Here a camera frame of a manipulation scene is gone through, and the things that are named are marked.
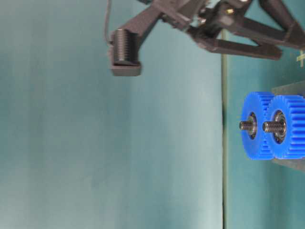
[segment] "gear teeth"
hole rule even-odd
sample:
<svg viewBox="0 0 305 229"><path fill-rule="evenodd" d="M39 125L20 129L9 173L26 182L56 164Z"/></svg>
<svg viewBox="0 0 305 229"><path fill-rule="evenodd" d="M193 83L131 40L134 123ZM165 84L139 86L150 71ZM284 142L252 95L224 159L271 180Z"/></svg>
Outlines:
<svg viewBox="0 0 305 229"><path fill-rule="evenodd" d="M266 111L269 107L271 100L274 98L274 95L270 92L252 92L248 94L244 102L244 108L247 108L247 111L254 109L257 112L257 116L260 118L261 125L265 121ZM261 131L260 134L256 136L254 142L248 142L245 140L244 147L248 154L248 156L252 160L270 160L274 158L271 147L269 146L266 140L266 134L263 130L258 127L258 131Z"/></svg>
<svg viewBox="0 0 305 229"><path fill-rule="evenodd" d="M259 96L259 100L263 107L264 117L265 117L266 111L269 107L271 100L274 98L274 95L270 92L256 92L256 94L257 94L257 96ZM271 148L264 135L263 144L262 144L261 150L259 152L258 158L260 158L260 159L267 158L268 159L270 157L273 157L273 153L272 153Z"/></svg>
<svg viewBox="0 0 305 229"><path fill-rule="evenodd" d="M283 146L285 152L280 159L305 157L305 99L299 95L279 95L272 100L270 109L276 108L277 105L284 105L287 108L283 113L287 123L286 137L289 137L286 139L289 142Z"/></svg>

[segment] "screw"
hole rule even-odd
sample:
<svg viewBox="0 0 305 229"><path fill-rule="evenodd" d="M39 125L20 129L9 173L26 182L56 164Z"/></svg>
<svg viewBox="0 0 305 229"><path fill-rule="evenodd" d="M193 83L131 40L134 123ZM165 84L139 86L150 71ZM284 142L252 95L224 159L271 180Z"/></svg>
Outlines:
<svg viewBox="0 0 305 229"><path fill-rule="evenodd" d="M264 122L263 130L266 133L278 133L285 131L286 126L282 122Z"/></svg>
<svg viewBox="0 0 305 229"><path fill-rule="evenodd" d="M230 15L234 13L234 9L227 9L225 12Z"/></svg>
<svg viewBox="0 0 305 229"><path fill-rule="evenodd" d="M239 129L251 131L251 130L253 130L253 122L251 122L251 121L240 122Z"/></svg>

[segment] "metal shaft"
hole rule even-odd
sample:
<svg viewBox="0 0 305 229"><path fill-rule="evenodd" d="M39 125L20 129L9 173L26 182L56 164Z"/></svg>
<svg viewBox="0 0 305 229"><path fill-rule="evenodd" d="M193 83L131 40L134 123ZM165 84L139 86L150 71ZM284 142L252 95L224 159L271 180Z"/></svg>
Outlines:
<svg viewBox="0 0 305 229"><path fill-rule="evenodd" d="M282 122L264 122L263 130L266 133L277 133L285 131L285 124Z"/></svg>
<svg viewBox="0 0 305 229"><path fill-rule="evenodd" d="M253 122L251 121L242 121L239 123L240 130L253 130Z"/></svg>

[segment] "teal surface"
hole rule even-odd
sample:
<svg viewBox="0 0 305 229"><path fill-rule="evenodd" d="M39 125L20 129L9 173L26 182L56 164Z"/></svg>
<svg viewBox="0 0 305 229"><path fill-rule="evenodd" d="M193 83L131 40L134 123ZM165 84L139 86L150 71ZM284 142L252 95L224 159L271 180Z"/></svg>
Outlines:
<svg viewBox="0 0 305 229"><path fill-rule="evenodd" d="M1 1L0 228L222 228L220 55L160 23L113 77L105 7Z"/></svg>
<svg viewBox="0 0 305 229"><path fill-rule="evenodd" d="M248 16L273 25L258 7ZM284 1L305 28L304 1ZM238 40L229 34L227 39ZM251 161L243 150L238 123L244 98L252 91L304 80L305 69L296 61L300 52L283 48L280 61L226 56L225 94L225 228L288 229L305 223L305 173L272 162Z"/></svg>

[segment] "teal backdrop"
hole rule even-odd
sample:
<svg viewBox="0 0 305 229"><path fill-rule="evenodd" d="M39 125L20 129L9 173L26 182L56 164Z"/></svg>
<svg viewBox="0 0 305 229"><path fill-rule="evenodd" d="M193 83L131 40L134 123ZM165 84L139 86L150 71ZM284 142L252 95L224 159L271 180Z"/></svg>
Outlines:
<svg viewBox="0 0 305 229"><path fill-rule="evenodd" d="M105 8L1 1L0 228L221 229L221 56L160 22L113 77Z"/></svg>

